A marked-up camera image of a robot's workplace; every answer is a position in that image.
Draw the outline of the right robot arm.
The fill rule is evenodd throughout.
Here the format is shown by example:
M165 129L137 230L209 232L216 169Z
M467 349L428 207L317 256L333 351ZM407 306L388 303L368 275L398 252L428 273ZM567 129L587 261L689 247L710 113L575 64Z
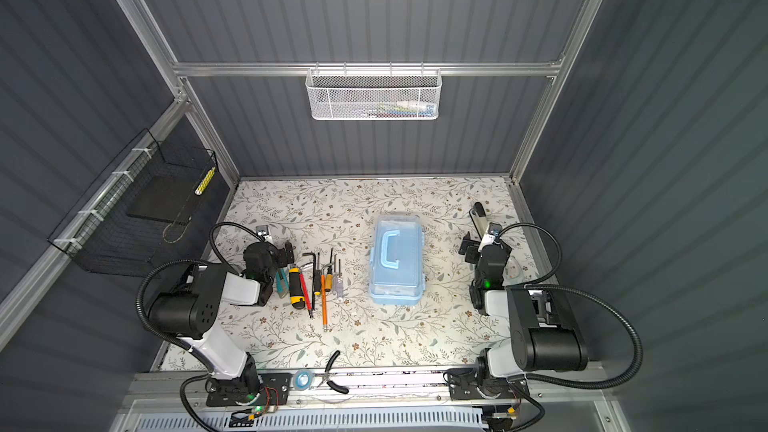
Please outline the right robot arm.
M524 372L584 370L587 347L566 295L506 286L510 252L506 245L482 243L470 235L459 246L458 253L474 272L469 285L473 308L508 322L507 337L477 358L473 382L485 386Z

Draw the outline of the yellow black utility knife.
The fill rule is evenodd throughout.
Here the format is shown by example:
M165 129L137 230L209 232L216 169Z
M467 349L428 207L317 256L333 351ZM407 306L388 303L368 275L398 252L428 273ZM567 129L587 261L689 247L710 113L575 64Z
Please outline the yellow black utility knife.
M288 266L289 298L292 307L296 310L306 308L306 295L303 276L296 264Z

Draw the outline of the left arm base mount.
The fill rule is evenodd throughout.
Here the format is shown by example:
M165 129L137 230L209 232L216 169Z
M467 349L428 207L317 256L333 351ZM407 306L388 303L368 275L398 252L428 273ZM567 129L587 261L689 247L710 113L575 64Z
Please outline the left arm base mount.
M287 403L292 375L290 373L259 374L256 385L244 379L207 379L207 407L282 406Z

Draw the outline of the black hex key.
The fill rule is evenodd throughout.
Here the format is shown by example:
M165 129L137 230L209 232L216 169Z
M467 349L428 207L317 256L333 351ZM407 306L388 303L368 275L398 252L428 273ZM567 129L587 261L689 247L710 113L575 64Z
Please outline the black hex key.
M305 262L301 265L301 271L303 272L309 290L310 303L312 305L314 316L316 307L314 280L316 276L317 256L314 252L306 252L302 254L302 257L305 259Z

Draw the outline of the blue plastic tool box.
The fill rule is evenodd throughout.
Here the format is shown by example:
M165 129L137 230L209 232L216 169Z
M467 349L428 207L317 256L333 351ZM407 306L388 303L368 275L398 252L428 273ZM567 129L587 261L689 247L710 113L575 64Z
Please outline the blue plastic tool box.
M426 288L424 232L415 215L384 214L374 228L369 294L379 305L415 306Z

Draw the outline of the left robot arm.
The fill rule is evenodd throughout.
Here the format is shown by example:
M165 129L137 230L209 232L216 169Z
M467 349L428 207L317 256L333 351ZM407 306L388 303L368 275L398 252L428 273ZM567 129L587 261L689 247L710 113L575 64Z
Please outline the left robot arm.
M155 336L180 347L200 361L211 393L229 396L230 402L255 401L263 386L255 361L218 323L220 304L263 307L271 298L281 269L294 259L293 246L278 248L257 241L244 253L245 270L238 273L224 263L176 260L152 271L137 293L137 314ZM170 290L146 305L144 294L151 278L167 269L183 272Z

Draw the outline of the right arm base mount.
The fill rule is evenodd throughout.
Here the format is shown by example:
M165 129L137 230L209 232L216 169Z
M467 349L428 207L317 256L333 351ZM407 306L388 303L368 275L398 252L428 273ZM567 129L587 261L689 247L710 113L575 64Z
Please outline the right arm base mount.
M528 392L526 380L508 381L506 378L481 377L475 367L450 368L443 372L450 398L454 401L521 399L519 390Z

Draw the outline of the teal utility knife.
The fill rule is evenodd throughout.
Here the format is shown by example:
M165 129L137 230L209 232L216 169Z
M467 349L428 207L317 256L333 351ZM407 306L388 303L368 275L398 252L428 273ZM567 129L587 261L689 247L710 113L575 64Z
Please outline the teal utility knife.
M280 298L284 298L289 294L289 283L285 268L279 268L276 272L275 289Z

